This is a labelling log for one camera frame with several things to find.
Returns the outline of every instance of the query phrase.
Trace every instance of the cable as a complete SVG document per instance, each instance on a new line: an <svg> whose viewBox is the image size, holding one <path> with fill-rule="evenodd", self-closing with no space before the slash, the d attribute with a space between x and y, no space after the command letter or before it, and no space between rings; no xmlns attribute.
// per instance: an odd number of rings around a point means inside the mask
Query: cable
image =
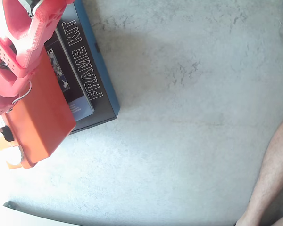
<svg viewBox="0 0 283 226"><path fill-rule="evenodd" d="M24 97L26 97L26 96L30 93L30 91L32 91L32 87L33 87L32 82L29 81L29 84L30 84L30 88L29 88L28 92L27 92L26 94L24 94L23 96L17 98L16 100L14 100L14 101L12 102L12 104L14 104L15 102L17 102L17 101L23 99Z"/></svg>

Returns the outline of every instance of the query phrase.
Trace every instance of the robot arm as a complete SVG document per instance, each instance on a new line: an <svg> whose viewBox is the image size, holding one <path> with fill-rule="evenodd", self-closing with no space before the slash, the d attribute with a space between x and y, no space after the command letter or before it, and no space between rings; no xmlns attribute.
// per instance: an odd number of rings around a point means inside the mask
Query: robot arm
<svg viewBox="0 0 283 226"><path fill-rule="evenodd" d="M13 108L30 83L44 43L73 1L0 0L0 115Z"/></svg>

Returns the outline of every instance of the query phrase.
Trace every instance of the white object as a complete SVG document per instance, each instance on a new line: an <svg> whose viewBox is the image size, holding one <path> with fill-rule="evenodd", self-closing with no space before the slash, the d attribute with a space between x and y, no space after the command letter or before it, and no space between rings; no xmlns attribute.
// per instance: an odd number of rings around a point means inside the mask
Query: white object
<svg viewBox="0 0 283 226"><path fill-rule="evenodd" d="M17 98L16 100L14 100L14 101L12 102L12 104L14 104L15 102L17 102L17 101L23 99L24 97L26 97L26 96L32 91L32 87L33 87L32 82L29 81L29 90L28 90L28 92L25 93L23 96Z"/></svg>
<svg viewBox="0 0 283 226"><path fill-rule="evenodd" d="M74 226L36 217L7 207L0 207L0 226Z"/></svg>
<svg viewBox="0 0 283 226"><path fill-rule="evenodd" d="M3 149L2 154L4 155L5 161L14 166L19 165L24 156L21 146Z"/></svg>

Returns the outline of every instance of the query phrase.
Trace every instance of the orange block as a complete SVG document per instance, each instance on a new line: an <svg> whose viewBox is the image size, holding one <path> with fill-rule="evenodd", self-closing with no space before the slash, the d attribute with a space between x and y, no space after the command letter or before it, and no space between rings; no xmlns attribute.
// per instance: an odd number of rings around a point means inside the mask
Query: orange block
<svg viewBox="0 0 283 226"><path fill-rule="evenodd" d="M21 166L25 169L50 157L76 125L45 49L32 87L13 111L2 116L16 140L11 146L19 144L24 151Z"/></svg>

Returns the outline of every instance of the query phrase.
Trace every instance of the concrete surface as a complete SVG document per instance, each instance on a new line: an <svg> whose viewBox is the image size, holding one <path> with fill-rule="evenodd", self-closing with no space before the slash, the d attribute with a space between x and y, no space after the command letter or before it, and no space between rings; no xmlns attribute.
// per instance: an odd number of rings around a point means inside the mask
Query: concrete surface
<svg viewBox="0 0 283 226"><path fill-rule="evenodd" d="M121 112L9 172L8 198L84 225L231 226L283 120L282 1L84 3Z"/></svg>

